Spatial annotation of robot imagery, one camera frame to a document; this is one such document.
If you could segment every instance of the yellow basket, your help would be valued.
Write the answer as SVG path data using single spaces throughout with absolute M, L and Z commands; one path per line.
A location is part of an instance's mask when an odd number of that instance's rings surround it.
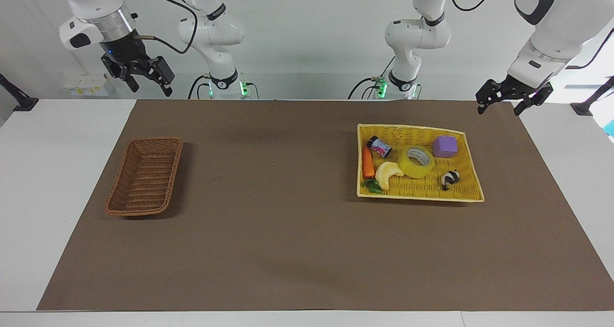
M 390 190 L 384 194 L 375 194 L 362 187 L 362 147 L 366 142 L 377 135 L 392 147 L 392 152 L 382 158 L 378 153 L 373 154 L 373 163 L 378 168 L 384 162 L 397 162 L 401 149 L 407 145 L 421 145 L 432 150 L 432 143 L 440 135 L 449 135 L 456 138 L 458 153 L 452 158 L 435 158 L 435 167 L 428 175 L 421 179 L 408 176 L 390 177 Z M 460 181 L 448 191 L 441 189 L 441 176 L 450 170 L 457 170 Z M 484 192 L 475 172 L 467 137 L 465 133 L 456 130 L 405 126 L 395 124 L 359 124 L 358 125 L 358 181 L 357 194 L 362 198 L 387 199 L 414 199 L 456 202 L 484 202 Z

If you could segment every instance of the purple foam block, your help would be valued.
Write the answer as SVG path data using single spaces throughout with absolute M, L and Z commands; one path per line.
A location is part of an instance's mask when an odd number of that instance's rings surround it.
M 433 143 L 433 155 L 439 158 L 452 158 L 459 151 L 455 137 L 440 135 Z

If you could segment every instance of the white table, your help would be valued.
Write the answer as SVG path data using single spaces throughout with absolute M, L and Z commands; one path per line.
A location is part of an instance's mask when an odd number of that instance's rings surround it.
M 614 312 L 34 312 L 134 103 L 40 100 L 0 128 L 0 327 L 614 326 Z M 567 105 L 522 121 L 614 277 L 614 145 Z

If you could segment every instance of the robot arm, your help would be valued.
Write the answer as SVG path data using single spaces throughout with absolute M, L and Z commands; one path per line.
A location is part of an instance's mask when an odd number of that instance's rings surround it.
M 386 72 L 388 93 L 408 98 L 416 84 L 421 58 L 413 54 L 415 49 L 439 49 L 448 44 L 451 28 L 445 20 L 446 0 L 413 0 L 421 19 L 393 21 L 386 28 L 386 43 L 396 55 L 394 65 Z
M 243 42 L 243 24 L 226 12 L 226 5 L 222 0 L 189 0 L 189 3 L 203 14 L 198 17 L 198 28 L 191 46 L 207 62 L 213 97 L 243 97 L 245 92 L 241 74 L 235 67 L 232 55 L 224 48 Z M 193 28 L 194 21 L 180 21 L 178 31 L 184 43 L 189 43 Z
M 478 113 L 502 100 L 521 100 L 515 108 L 541 105 L 553 89 L 548 82 L 579 54 L 614 17 L 614 0 L 515 0 L 516 10 L 535 32 L 501 83 L 488 80 L 476 94 Z
M 162 56 L 150 58 L 138 35 L 134 19 L 123 0 L 66 0 L 74 17 L 59 28 L 62 43 L 69 50 L 100 43 L 101 57 L 113 78 L 120 78 L 132 92 L 139 89 L 133 75 L 142 75 L 160 85 L 166 96 L 175 75 Z

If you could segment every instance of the tape roll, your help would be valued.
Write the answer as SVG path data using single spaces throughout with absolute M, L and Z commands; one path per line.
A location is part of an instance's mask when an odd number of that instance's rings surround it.
M 416 159 L 421 165 L 413 163 L 410 158 Z M 401 171 L 407 176 L 424 178 L 435 166 L 435 159 L 426 148 L 418 145 L 409 145 L 403 148 L 398 164 Z

